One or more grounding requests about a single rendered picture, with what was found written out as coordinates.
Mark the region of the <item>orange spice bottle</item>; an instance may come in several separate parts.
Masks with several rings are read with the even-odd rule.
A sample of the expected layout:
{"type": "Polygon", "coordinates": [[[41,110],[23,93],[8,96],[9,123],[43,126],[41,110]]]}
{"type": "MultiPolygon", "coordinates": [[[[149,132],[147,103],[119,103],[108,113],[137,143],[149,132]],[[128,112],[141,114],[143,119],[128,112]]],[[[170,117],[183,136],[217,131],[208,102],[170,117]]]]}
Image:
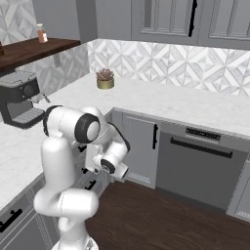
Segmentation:
{"type": "Polygon", "coordinates": [[[47,33],[43,27],[42,23],[37,24],[37,33],[40,43],[46,43],[48,41],[47,33]]]}

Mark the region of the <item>succulent in yellow pot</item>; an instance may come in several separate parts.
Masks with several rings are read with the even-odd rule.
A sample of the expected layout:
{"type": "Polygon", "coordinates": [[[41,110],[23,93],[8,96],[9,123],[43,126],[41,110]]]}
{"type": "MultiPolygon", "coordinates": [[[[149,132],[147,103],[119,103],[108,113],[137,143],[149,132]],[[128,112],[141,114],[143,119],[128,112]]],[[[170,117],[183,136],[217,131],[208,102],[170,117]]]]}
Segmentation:
{"type": "Polygon", "coordinates": [[[99,89],[111,89],[114,87],[114,73],[108,68],[103,68],[96,73],[99,89]]]}

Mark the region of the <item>grey drawer front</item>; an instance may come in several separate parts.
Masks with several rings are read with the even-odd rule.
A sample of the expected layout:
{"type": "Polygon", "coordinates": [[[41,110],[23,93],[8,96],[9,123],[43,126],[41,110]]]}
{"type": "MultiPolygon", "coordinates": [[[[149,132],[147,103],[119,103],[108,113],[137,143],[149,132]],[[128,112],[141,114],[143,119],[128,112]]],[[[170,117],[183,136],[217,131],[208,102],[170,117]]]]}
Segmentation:
{"type": "Polygon", "coordinates": [[[27,194],[16,200],[4,214],[18,209],[22,209],[22,214],[3,233],[0,232],[0,250],[47,250],[38,216],[27,194]]]}
{"type": "Polygon", "coordinates": [[[85,187],[90,184],[89,182],[93,180],[96,180],[97,182],[92,187],[91,191],[94,191],[97,196],[101,196],[108,186],[108,178],[105,172],[101,172],[98,175],[88,172],[76,183],[75,187],[85,189],[85,187]]]}

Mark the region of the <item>black coffee machine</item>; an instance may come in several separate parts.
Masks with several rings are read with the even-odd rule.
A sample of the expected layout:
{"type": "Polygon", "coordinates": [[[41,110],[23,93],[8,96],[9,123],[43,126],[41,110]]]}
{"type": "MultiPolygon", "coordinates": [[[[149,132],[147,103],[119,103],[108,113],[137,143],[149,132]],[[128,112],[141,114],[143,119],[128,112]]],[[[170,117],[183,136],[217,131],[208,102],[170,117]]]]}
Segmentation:
{"type": "Polygon", "coordinates": [[[36,74],[12,71],[0,76],[0,113],[5,124],[28,129],[43,119],[45,111],[35,108],[32,97],[40,93],[36,74]]]}

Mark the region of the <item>grey dishwasher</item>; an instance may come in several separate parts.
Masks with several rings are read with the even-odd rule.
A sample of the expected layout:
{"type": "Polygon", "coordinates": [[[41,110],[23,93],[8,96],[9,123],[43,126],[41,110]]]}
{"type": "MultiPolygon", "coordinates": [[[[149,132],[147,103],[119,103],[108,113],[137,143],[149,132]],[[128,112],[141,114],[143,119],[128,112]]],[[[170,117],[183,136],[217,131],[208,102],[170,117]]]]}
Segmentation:
{"type": "Polygon", "coordinates": [[[156,187],[225,211],[250,152],[250,141],[209,130],[161,124],[156,187]],[[175,140],[233,152],[232,158],[172,145],[175,140]]]}

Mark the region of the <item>grey wall cupboard door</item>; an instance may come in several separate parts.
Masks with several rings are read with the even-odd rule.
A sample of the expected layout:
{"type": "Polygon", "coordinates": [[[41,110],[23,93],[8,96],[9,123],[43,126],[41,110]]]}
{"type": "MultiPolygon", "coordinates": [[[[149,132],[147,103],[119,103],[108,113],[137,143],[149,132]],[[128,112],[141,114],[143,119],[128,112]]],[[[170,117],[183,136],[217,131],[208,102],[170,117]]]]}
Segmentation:
{"type": "Polygon", "coordinates": [[[192,36],[188,37],[193,0],[132,0],[131,34],[135,41],[194,45],[200,0],[194,19],[192,36]]]}
{"type": "Polygon", "coordinates": [[[250,0],[202,0],[198,44],[250,51],[250,0]]]}

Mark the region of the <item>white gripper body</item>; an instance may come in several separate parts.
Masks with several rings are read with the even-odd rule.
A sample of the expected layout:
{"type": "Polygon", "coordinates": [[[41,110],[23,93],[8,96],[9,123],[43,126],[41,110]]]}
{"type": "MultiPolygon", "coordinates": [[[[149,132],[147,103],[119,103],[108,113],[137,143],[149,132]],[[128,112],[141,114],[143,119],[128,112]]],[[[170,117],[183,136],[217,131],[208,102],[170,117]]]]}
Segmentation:
{"type": "Polygon", "coordinates": [[[87,145],[85,168],[89,171],[98,174],[101,170],[101,159],[103,157],[103,147],[99,145],[87,145]]]}

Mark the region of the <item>dark wooden shelf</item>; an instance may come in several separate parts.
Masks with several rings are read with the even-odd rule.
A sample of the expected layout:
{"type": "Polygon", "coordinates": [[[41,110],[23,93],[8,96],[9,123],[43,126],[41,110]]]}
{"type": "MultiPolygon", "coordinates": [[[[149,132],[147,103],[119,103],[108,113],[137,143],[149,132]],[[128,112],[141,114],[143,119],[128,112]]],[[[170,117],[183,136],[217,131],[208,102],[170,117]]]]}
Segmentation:
{"type": "Polygon", "coordinates": [[[37,38],[32,38],[5,45],[4,55],[0,56],[0,72],[44,59],[80,44],[79,40],[61,38],[49,38],[46,43],[40,43],[37,38]]]}

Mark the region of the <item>grey base cupboard door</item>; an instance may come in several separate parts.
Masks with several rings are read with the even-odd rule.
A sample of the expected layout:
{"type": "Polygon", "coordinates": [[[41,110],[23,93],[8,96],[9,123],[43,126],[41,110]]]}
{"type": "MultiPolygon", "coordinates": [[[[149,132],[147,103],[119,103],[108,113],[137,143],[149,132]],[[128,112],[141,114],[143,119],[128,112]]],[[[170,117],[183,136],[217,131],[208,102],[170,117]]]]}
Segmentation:
{"type": "Polygon", "coordinates": [[[227,214],[250,223],[250,161],[243,166],[227,214]]]}
{"type": "Polygon", "coordinates": [[[131,146],[125,157],[125,164],[129,167],[126,179],[133,183],[155,188],[156,167],[158,157],[160,122],[151,118],[123,114],[123,132],[131,146]],[[153,127],[158,125],[156,148],[152,149],[153,127]]]}

